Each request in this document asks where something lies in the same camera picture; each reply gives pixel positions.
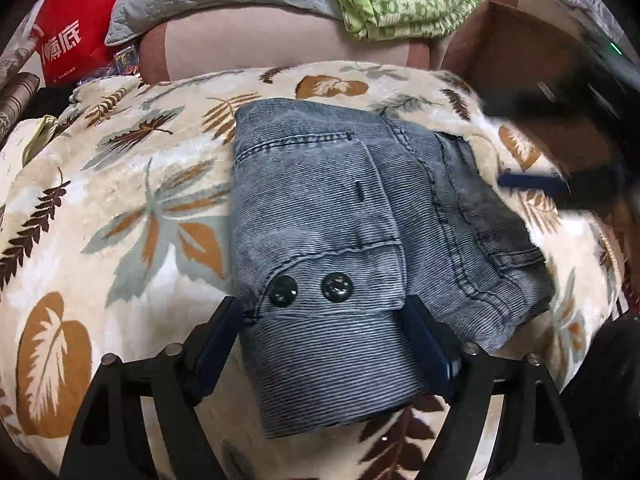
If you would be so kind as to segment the red bag with white text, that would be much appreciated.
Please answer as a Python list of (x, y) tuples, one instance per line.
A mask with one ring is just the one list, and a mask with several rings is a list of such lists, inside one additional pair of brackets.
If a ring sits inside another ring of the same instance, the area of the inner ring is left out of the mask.
[(113, 62), (105, 44), (116, 0), (43, 0), (35, 18), (37, 52), (48, 87), (80, 81)]

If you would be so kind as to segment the cream leaf-print fleece blanket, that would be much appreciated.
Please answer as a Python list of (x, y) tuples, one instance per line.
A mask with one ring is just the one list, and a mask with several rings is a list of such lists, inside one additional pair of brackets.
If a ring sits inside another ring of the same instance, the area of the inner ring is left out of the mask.
[[(230, 214), (236, 112), (285, 99), (363, 110), (460, 136), (480, 177), (525, 224), (554, 293), (500, 348), (538, 353), (564, 387), (620, 296), (610, 228), (536, 190), (498, 188), (502, 170), (553, 170), (517, 128), (489, 119), (448, 72), (324, 62), (225, 70), (175, 82), (89, 82), (63, 131), (1, 203), (1, 420), (17, 446), (58, 472), (105, 353), (155, 356), (235, 296)], [(446, 406), (426, 392), (360, 422), (270, 438), (241, 335), (198, 418), (231, 479), (411, 479)]]

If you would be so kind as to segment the pink and brown bedsheet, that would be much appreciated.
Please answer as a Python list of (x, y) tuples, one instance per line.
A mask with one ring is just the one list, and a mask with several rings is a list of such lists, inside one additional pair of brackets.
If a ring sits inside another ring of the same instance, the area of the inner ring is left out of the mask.
[(427, 69), (430, 47), (420, 40), (369, 42), (350, 36), (333, 18), (277, 6), (230, 6), (173, 18), (139, 44), (147, 84), (221, 70), (355, 61)]

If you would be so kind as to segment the grey-blue denim pants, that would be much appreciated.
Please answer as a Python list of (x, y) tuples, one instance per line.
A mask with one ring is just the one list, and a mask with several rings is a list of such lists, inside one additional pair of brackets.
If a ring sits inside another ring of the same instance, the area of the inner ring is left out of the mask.
[(427, 392), (396, 316), (411, 296), (486, 350), (548, 306), (544, 255), (460, 136), (285, 99), (235, 119), (232, 283), (268, 437)]

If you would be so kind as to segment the white pillow with green trim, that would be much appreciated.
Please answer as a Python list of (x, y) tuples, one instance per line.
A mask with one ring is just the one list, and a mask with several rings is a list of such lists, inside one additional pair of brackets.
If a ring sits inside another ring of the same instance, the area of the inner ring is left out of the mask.
[(25, 119), (10, 133), (1, 150), (1, 203), (9, 195), (17, 174), (52, 139), (58, 120), (52, 115)]

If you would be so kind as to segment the brown striped floral quilt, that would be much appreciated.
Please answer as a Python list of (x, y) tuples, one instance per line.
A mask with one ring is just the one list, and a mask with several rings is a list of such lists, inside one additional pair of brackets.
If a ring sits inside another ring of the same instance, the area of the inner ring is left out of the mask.
[(22, 68), (35, 53), (41, 38), (38, 27), (19, 32), (1, 55), (1, 146), (35, 95), (40, 78)]

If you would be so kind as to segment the small colourful packet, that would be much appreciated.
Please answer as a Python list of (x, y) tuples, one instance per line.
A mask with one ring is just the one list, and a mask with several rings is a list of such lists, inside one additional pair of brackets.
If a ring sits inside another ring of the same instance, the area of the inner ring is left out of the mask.
[(137, 76), (140, 58), (135, 46), (102, 47), (94, 49), (82, 60), (75, 84), (115, 76)]

